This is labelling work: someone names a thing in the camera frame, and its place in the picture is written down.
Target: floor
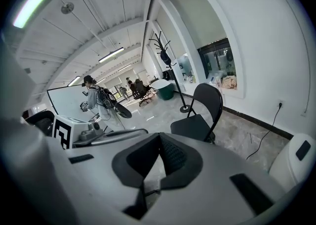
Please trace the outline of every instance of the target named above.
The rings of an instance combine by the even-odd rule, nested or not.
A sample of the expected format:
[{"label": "floor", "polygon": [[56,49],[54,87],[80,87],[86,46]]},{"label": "floor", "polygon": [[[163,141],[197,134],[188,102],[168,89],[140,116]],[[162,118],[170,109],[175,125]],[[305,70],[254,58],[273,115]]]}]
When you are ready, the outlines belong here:
[{"label": "floor", "polygon": [[[183,119],[187,115],[180,112],[179,109],[182,106],[182,102],[179,94],[176,93],[172,99],[167,101],[161,100],[157,95],[154,95],[152,96],[152,101],[148,104],[143,103],[141,107],[139,107],[138,101],[130,99],[129,102],[126,100],[121,102],[132,113],[131,119],[124,119],[123,121],[126,128],[145,128],[150,133],[170,133],[171,123]],[[191,98],[184,97],[184,100],[186,104],[191,104]],[[212,125],[211,115],[203,104],[195,101],[193,108],[196,113],[202,115],[210,126]],[[223,111],[213,132],[216,136],[216,145],[230,149],[246,159],[248,155],[258,148],[261,138],[268,130]],[[287,143],[287,139],[270,132],[263,139],[259,151],[251,156],[248,161],[268,172],[272,162]],[[159,157],[144,181],[145,192],[159,189],[159,182],[163,177],[165,177],[165,172],[163,162]],[[157,197],[156,194],[153,194],[146,198],[148,206],[151,206]]]}]

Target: coat rack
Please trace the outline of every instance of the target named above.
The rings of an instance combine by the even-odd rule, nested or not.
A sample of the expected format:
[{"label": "coat rack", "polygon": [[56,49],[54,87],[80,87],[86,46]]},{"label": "coat rack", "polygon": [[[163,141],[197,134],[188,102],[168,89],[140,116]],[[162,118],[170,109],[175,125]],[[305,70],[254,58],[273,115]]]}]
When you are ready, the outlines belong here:
[{"label": "coat rack", "polygon": [[167,68],[170,68],[170,70],[171,70],[170,72],[171,72],[172,78],[176,82],[176,86],[177,86],[178,92],[180,94],[182,103],[183,103],[183,106],[180,107],[180,112],[186,113],[186,112],[189,111],[190,106],[185,103],[183,95],[182,95],[182,92],[181,92],[180,87],[179,87],[178,80],[176,79],[176,77],[174,76],[174,74],[172,72],[172,66],[176,65],[176,63],[171,65],[171,59],[169,58],[169,56],[168,56],[168,54],[166,52],[166,50],[168,49],[167,45],[170,43],[170,41],[168,41],[168,43],[163,47],[162,43],[161,43],[161,40],[160,40],[161,32],[159,33],[159,38],[158,38],[156,33],[155,33],[155,36],[156,36],[157,40],[155,40],[155,39],[149,39],[149,40],[150,41],[156,41],[158,43],[158,44],[155,43],[155,45],[158,46],[157,49],[160,49],[160,53],[158,53],[158,54],[160,54],[160,58],[168,66]]}]

